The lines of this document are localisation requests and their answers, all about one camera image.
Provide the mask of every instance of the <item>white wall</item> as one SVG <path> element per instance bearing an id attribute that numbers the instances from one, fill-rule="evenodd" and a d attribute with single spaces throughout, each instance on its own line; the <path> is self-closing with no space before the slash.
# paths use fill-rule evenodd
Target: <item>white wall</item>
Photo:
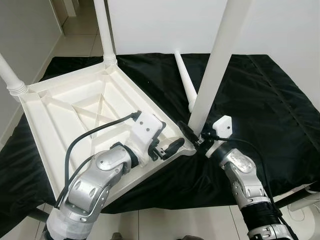
<path id="1" fill-rule="evenodd" d="M 268 54 L 320 111 L 319 0 L 257 0 L 235 54 Z"/>
<path id="2" fill-rule="evenodd" d="M 108 0 L 116 54 L 209 53 L 227 0 Z"/>
<path id="3" fill-rule="evenodd" d="M 0 1 L 0 52 L 27 85 L 36 80 L 61 34 L 50 0 Z M 0 79 L 0 140 L 18 107 Z"/>
<path id="4" fill-rule="evenodd" d="M 210 53 L 226 0 L 108 0 L 117 54 Z M 235 54 L 268 54 L 320 110 L 319 0 L 256 0 Z"/>

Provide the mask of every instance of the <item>black cable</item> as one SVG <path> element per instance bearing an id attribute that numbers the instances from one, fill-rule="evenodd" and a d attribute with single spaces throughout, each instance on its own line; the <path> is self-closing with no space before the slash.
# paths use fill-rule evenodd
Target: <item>black cable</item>
<path id="1" fill-rule="evenodd" d="M 69 184 L 70 184 L 70 181 L 69 181 L 69 160 L 70 160 L 70 155 L 71 155 L 71 151 L 73 149 L 73 147 L 83 138 L 91 135 L 91 134 L 94 134 L 102 129 L 105 129 L 105 128 L 108 128 L 108 127 L 111 127 L 113 125 L 116 125 L 118 123 L 121 123 L 121 122 L 124 122 L 125 120 L 128 120 L 130 118 L 133 118 L 134 120 L 136 118 L 138 118 L 138 116 L 141 114 L 141 111 L 137 111 L 137 112 L 133 112 L 131 114 L 129 114 L 128 116 L 125 116 L 123 118 L 120 118 L 118 120 L 115 120 L 115 121 L 112 121 L 112 122 L 109 122 L 109 123 L 106 123 L 104 125 L 101 125 L 101 126 L 98 126 L 90 131 L 87 131 L 85 132 L 84 134 L 78 136 L 75 140 L 73 140 L 73 142 L 70 144 L 70 146 L 68 147 L 68 149 L 66 150 L 66 154 L 65 154 L 65 159 L 64 159 L 64 188 L 63 190 L 61 191 L 54 207 L 57 208 L 58 205 L 60 204 L 60 201 L 62 200 L 63 196 L 66 194 L 66 192 L 68 191 L 69 189 Z"/>
<path id="2" fill-rule="evenodd" d="M 80 166 L 74 171 L 74 173 L 72 174 L 72 176 L 69 179 L 68 185 L 64 186 L 63 190 L 60 192 L 59 197 L 57 198 L 54 207 L 57 209 L 59 207 L 59 204 L 62 200 L 62 198 L 65 195 L 65 191 L 66 189 L 68 190 L 69 185 L 72 183 L 72 181 L 75 179 L 75 177 L 77 176 L 77 174 L 80 172 L 80 170 L 88 163 L 90 162 L 90 160 L 92 159 L 92 156 L 88 157 L 86 160 L 83 161 L 83 163 L 80 164 Z"/>
<path id="3" fill-rule="evenodd" d="M 284 218 L 282 217 L 282 213 L 281 211 L 277 208 L 275 201 L 274 201 L 274 196 L 271 192 L 271 187 L 270 187 L 270 182 L 269 182 L 269 178 L 267 176 L 267 167 L 266 167 L 266 162 L 265 159 L 263 157 L 263 155 L 261 154 L 261 152 L 256 148 L 256 146 L 254 146 L 251 142 L 246 141 L 246 140 L 242 140 L 239 138 L 223 138 L 223 137 L 219 137 L 219 136 L 214 136 L 213 137 L 215 140 L 220 140 L 220 141 L 226 141 L 226 142 L 239 142 L 239 143 L 244 143 L 247 144 L 249 146 L 251 146 L 254 151 L 259 155 L 260 158 L 260 162 L 262 165 L 262 171 L 263 171 L 263 175 L 264 175 L 264 180 L 265 180 L 265 184 L 266 184 L 266 190 L 267 190 L 267 194 L 268 197 L 270 199 L 271 205 L 274 209 L 274 211 L 277 213 L 278 218 L 280 219 L 280 221 L 287 227 L 288 231 L 290 232 L 291 236 L 293 237 L 293 239 L 298 240 L 297 235 L 294 233 L 294 231 L 292 230 L 292 228 L 287 224 L 287 222 L 284 220 Z"/>

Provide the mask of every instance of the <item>floor tile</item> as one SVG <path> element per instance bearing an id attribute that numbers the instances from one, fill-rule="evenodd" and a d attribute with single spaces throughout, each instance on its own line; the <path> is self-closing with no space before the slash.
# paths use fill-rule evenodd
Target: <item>floor tile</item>
<path id="1" fill-rule="evenodd" d="M 139 240 L 176 240 L 185 235 L 205 240 L 239 239 L 228 206 L 139 210 Z"/>
<path id="2" fill-rule="evenodd" d="M 94 2 L 92 1 L 92 5 L 80 6 L 76 12 L 76 16 L 77 17 L 85 17 L 85 16 L 89 17 L 90 16 L 90 17 L 97 18 Z"/>
<path id="3" fill-rule="evenodd" d="M 277 201 L 280 201 L 281 199 L 284 199 L 284 198 L 290 196 L 293 193 L 294 193 L 294 191 L 285 192 L 284 194 L 281 194 L 281 195 L 278 195 L 278 196 L 274 196 L 273 200 L 276 203 Z"/>
<path id="4" fill-rule="evenodd" d="M 43 203 L 43 204 L 41 204 L 41 205 L 37 206 L 36 208 L 37 208 L 37 209 L 40 209 L 40 210 L 42 210 L 42 211 L 43 211 L 43 210 L 44 210 L 44 208 L 45 208 L 45 205 L 46 205 L 46 204 L 45 204 L 45 203 Z"/>
<path id="5" fill-rule="evenodd" d="M 125 240 L 138 240 L 138 211 L 100 214 L 87 240 L 109 240 L 113 233 L 121 233 Z"/>
<path id="6" fill-rule="evenodd" d="M 53 206 L 51 206 L 51 205 L 49 205 L 49 204 L 46 203 L 46 204 L 44 205 L 43 211 L 45 211 L 47 214 L 50 214 L 52 208 L 53 208 Z"/>
<path id="7" fill-rule="evenodd" d="M 230 206 L 232 217 L 240 240 L 248 240 L 248 228 L 237 205 Z"/>
<path id="8" fill-rule="evenodd" d="M 104 50 L 102 48 L 101 37 L 97 35 L 94 40 L 93 48 L 90 56 L 102 56 L 104 54 Z"/>
<path id="9" fill-rule="evenodd" d="M 80 7 L 93 7 L 94 0 L 79 0 Z"/>
<path id="10" fill-rule="evenodd" d="M 89 57 L 92 50 L 96 35 L 67 35 L 59 41 L 55 56 L 73 57 L 82 56 Z"/>
<path id="11" fill-rule="evenodd" d="M 98 21 L 94 12 L 89 15 L 68 17 L 62 29 L 65 35 L 96 34 Z"/>
<path id="12" fill-rule="evenodd" d="M 1 240 L 35 240 L 39 221 L 26 217 L 15 228 L 4 235 Z"/>

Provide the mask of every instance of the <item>black fabric sheet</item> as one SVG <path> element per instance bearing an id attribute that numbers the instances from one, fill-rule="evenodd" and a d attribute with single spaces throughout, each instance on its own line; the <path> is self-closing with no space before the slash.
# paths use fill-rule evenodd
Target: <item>black fabric sheet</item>
<path id="1" fill-rule="evenodd" d="M 182 58 L 198 91 L 209 55 L 184 54 Z M 173 121 L 188 123 L 188 101 L 173 54 L 120 55 L 117 60 L 118 66 Z M 101 61 L 101 57 L 55 57 L 43 79 Z M 320 114 L 267 55 L 231 57 L 208 126 L 223 115 L 232 117 L 234 137 L 252 142 L 261 150 L 275 196 L 320 179 Z M 233 145 L 255 161 L 261 176 L 257 154 L 245 145 Z M 0 189 L 0 236 L 37 205 L 54 202 L 24 116 L 0 153 Z M 225 173 L 216 161 L 198 152 L 177 158 L 102 212 L 232 204 L 235 200 Z"/>

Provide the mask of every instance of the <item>tiled floor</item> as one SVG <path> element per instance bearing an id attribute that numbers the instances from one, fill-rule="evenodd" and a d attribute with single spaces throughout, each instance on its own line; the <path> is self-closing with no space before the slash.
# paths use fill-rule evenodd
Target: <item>tiled floor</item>
<path id="1" fill-rule="evenodd" d="M 52 206 L 46 204 L 39 208 L 50 213 Z M 287 207 L 283 207 L 281 211 L 298 238 L 309 240 L 316 227 L 311 208 L 289 212 Z M 26 217 L 1 240 L 39 240 L 44 226 L 44 223 Z M 248 229 L 238 206 L 182 210 L 150 208 L 120 214 L 100 214 L 87 239 L 109 240 L 116 232 L 120 232 L 125 240 L 177 240 L 185 235 L 205 240 L 248 240 Z"/>
<path id="2" fill-rule="evenodd" d="M 64 36 L 59 41 L 57 57 L 102 56 L 102 44 L 93 1 L 80 1 L 76 17 L 69 17 L 62 26 Z"/>

